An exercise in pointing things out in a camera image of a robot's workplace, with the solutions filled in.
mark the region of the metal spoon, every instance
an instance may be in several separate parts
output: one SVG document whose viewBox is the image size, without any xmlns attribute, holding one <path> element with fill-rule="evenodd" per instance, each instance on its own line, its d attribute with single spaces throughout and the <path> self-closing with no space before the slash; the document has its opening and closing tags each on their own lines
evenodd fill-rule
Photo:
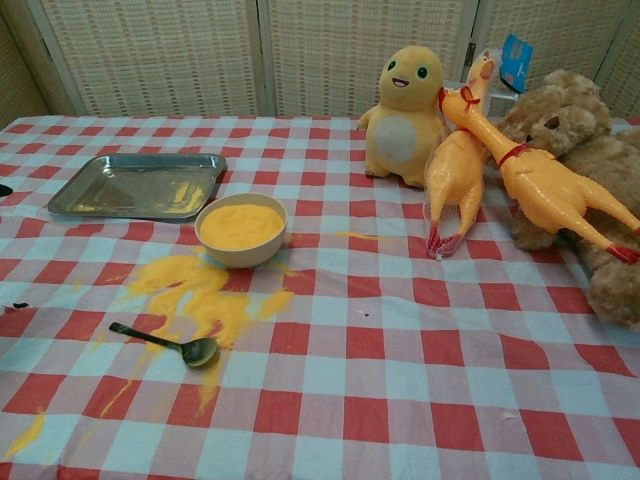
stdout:
<svg viewBox="0 0 640 480">
<path fill-rule="evenodd" d="M 200 367 L 204 365 L 218 351 L 218 342 L 213 338 L 198 338 L 197 340 L 192 340 L 187 343 L 176 343 L 164 338 L 154 337 L 148 333 L 139 332 L 118 322 L 113 322 L 109 325 L 109 330 L 177 350 L 182 354 L 184 363 L 190 367 Z"/>
</svg>

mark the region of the table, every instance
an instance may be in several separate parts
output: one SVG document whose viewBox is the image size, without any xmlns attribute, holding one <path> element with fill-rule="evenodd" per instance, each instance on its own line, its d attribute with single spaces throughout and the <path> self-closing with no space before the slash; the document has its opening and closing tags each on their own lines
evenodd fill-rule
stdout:
<svg viewBox="0 0 640 480">
<path fill-rule="evenodd" d="M 465 243 L 426 258 L 424 193 L 366 177 L 363 138 L 316 117 L 49 116 L 0 133 L 15 190 L 0 199 L 0 478 L 639 479 L 640 334 L 594 318 L 571 251 L 513 246 L 495 172 Z M 277 262 L 222 290 L 294 296 L 223 352 L 204 408 L 202 372 L 171 351 L 141 361 L 145 345 L 107 330 L 162 323 L 127 285 L 194 255 L 193 223 L 46 210 L 113 152 L 222 153 L 218 197 L 289 211 Z"/>
</svg>

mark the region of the spoon handle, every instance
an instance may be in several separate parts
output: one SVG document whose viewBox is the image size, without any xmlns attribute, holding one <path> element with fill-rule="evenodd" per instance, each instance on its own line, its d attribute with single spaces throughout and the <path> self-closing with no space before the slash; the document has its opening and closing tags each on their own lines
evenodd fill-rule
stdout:
<svg viewBox="0 0 640 480">
<path fill-rule="evenodd" d="M 130 337 L 136 337 L 141 340 L 146 340 L 151 343 L 156 343 L 158 345 L 162 345 L 163 347 L 173 348 L 174 350 L 180 351 L 180 344 L 172 342 L 170 340 L 165 340 L 164 338 L 154 337 L 153 335 L 149 335 L 148 333 L 139 332 L 138 330 L 134 330 L 133 328 L 127 327 L 126 325 L 122 325 L 118 322 L 113 322 L 109 325 L 109 330 L 116 333 L 123 333 L 125 335 L 129 335 Z"/>
</svg>

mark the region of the metal tray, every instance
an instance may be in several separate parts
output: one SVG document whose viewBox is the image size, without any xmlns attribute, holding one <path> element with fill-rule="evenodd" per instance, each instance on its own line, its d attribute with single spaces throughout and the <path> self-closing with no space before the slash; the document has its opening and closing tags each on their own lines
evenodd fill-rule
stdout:
<svg viewBox="0 0 640 480">
<path fill-rule="evenodd" d="M 114 154 L 89 160 L 49 201 L 51 213 L 184 219 L 204 206 L 227 167 L 215 154 Z"/>
</svg>

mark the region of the bowl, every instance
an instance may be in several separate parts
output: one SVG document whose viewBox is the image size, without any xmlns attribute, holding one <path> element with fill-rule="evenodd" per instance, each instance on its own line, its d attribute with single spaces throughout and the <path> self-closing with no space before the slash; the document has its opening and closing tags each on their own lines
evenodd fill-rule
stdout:
<svg viewBox="0 0 640 480">
<path fill-rule="evenodd" d="M 273 238 L 267 240 L 264 243 L 256 245 L 255 247 L 243 248 L 238 250 L 226 250 L 217 248 L 208 244 L 202 239 L 200 235 L 200 227 L 205 217 L 209 213 L 211 213 L 216 208 L 224 207 L 227 205 L 246 204 L 262 205 L 275 210 L 280 218 L 282 218 L 282 228 L 280 229 L 280 231 Z M 255 267 L 262 263 L 265 263 L 267 260 L 273 257 L 278 249 L 282 246 L 286 229 L 287 209 L 279 200 L 276 200 L 269 195 L 263 195 L 261 193 L 237 193 L 214 200 L 200 211 L 196 218 L 195 224 L 196 237 L 198 238 L 200 244 L 202 244 L 202 246 L 206 249 L 207 253 L 214 260 L 231 268 Z"/>
</svg>

